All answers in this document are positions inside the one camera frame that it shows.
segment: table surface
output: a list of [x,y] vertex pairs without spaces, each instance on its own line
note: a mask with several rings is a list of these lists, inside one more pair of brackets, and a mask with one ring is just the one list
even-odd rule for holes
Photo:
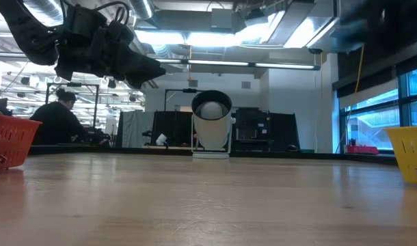
[[397,167],[33,156],[0,172],[0,245],[417,245]]

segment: workstation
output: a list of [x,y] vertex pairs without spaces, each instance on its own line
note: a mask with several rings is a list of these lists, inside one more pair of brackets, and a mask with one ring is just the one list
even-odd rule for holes
[[416,245],[417,1],[5,1],[0,245]]

